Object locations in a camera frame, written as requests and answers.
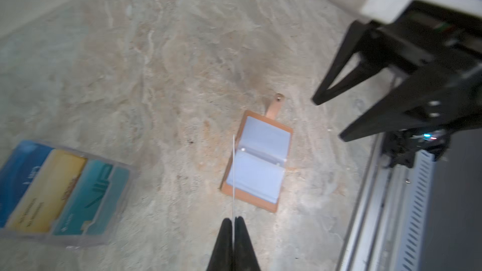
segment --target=transparent plastic box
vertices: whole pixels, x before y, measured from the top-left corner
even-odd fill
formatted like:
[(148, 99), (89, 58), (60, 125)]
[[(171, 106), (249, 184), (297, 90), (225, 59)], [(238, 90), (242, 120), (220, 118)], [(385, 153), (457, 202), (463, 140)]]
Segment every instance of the transparent plastic box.
[[(27, 169), (30, 169), (30, 167), (35, 164), (35, 162), (32, 162), (33, 158), (22, 162), (15, 161), (14, 155), (17, 153), (16, 151), (19, 147), (31, 144), (40, 145), (40, 147), (51, 147), (54, 150), (63, 150), (69, 152), (69, 154), (86, 159), (81, 167), (82, 171), (80, 175), (78, 175), (75, 182), (72, 183), (73, 188), (69, 189), (70, 186), (67, 187), (69, 195), (62, 195), (65, 197), (63, 198), (65, 201), (64, 206), (61, 208), (61, 212), (57, 218), (49, 222), (50, 229), (48, 232), (23, 232), (22, 230), (7, 227), (9, 222), (15, 224), (13, 220), (10, 220), (13, 212), (8, 213), (9, 209), (7, 206), (10, 205), (10, 210), (12, 207), (17, 209), (22, 203), (23, 197), (27, 195), (28, 189), (33, 185), (33, 182), (35, 182), (35, 179), (41, 172), (41, 167), (34, 166), (32, 168), (33, 171), (26, 175)], [(20, 177), (20, 171), (18, 171), (20, 169), (19, 165), (23, 167), (24, 178), (18, 178)], [(3, 213), (3, 216), (9, 218), (8, 222), (4, 222), (5, 225), (0, 228), (0, 237), (31, 240), (68, 248), (108, 244), (122, 216), (129, 191), (136, 177), (137, 173), (131, 166), (117, 161), (48, 142), (22, 141), (15, 148), (2, 169), (0, 169), (0, 185), (2, 185), (0, 189), (3, 189), (3, 191), (0, 191), (0, 213)], [(15, 196), (15, 189), (17, 189), (17, 187), (20, 187), (20, 189), (26, 188), (26, 191), (24, 191), (21, 199), (15, 204), (15, 201), (12, 201), (12, 196)], [(41, 193), (49, 197), (49, 187), (45, 186)], [(39, 208), (42, 204), (44, 203), (36, 203)], [(29, 211), (28, 217), (34, 219), (37, 211), (31, 212), (33, 210), (31, 207), (32, 204), (26, 208), (26, 211)]]

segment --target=gray floor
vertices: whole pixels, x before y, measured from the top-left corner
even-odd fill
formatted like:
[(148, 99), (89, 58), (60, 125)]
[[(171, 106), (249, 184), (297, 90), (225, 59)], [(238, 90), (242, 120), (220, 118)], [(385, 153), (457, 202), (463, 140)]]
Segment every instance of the gray floor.
[(0, 163), (42, 139), (139, 171), (110, 245), (1, 240), (2, 269), (205, 269), (231, 214), (232, 135), (280, 92), (294, 136), (279, 211), (237, 208), (263, 270), (333, 270), (371, 142), (337, 135), (391, 77), (312, 105), (352, 20), (326, 0), (75, 0), (0, 40)]

